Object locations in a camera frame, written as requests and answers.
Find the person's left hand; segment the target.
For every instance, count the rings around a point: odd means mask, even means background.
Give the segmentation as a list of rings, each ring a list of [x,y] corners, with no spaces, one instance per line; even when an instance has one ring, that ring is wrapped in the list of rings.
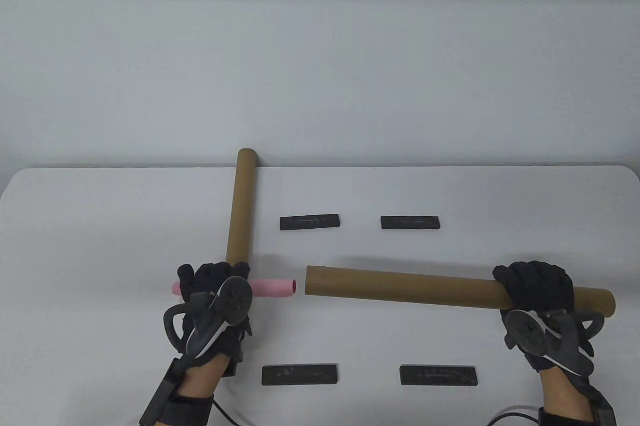
[[[185,302],[191,300],[192,294],[206,293],[217,295],[221,287],[229,279],[236,277],[249,279],[250,267],[246,262],[239,262],[233,266],[226,262],[208,263],[201,265],[194,271],[190,264],[184,264],[178,268],[177,275],[180,284],[180,291]],[[225,321],[220,328],[210,326],[210,321],[205,319],[204,313],[186,314],[183,317],[183,347],[199,348],[204,346],[203,351],[198,352],[196,365],[204,365],[206,362],[218,356],[226,356],[229,363],[222,376],[233,377],[236,369],[243,360],[242,341],[245,335],[251,336],[249,309],[251,301],[247,300],[241,305],[236,303],[236,295],[231,296],[233,303],[231,309],[240,311],[238,321]]]

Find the person's right hand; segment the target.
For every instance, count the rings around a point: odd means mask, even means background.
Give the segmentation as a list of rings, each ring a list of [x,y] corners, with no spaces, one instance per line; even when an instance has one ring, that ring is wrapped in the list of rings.
[[[512,306],[538,314],[575,311],[574,285],[563,268],[537,260],[498,265],[493,278],[503,285]]]

